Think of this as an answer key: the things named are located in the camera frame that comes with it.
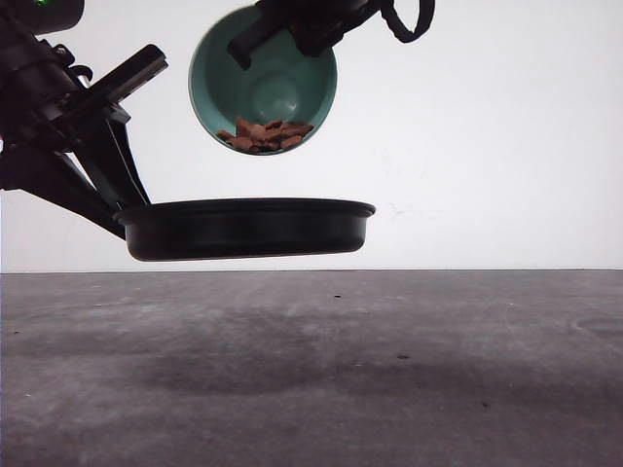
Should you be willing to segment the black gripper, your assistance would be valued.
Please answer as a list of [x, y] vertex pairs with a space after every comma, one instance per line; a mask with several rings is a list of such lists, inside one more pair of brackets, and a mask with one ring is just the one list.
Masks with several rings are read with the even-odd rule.
[[228, 44], [227, 51], [246, 71], [251, 55], [280, 30], [293, 38], [298, 51], [319, 56], [381, 10], [384, 1], [258, 1], [258, 17]]
[[1, 137], [8, 145], [1, 152], [1, 189], [30, 193], [125, 239], [116, 211], [60, 152], [129, 156], [129, 115], [121, 102], [168, 64], [148, 44], [93, 82], [67, 47], [40, 37], [74, 27], [83, 12], [1, 11]]

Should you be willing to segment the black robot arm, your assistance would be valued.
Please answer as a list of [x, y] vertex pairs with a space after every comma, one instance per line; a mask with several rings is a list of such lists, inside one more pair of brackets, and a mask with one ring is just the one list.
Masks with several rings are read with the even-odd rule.
[[121, 102], [167, 67], [147, 45], [94, 81], [45, 35], [75, 26], [82, 1], [1, 4], [1, 187], [22, 190], [124, 237], [118, 212], [145, 206]]

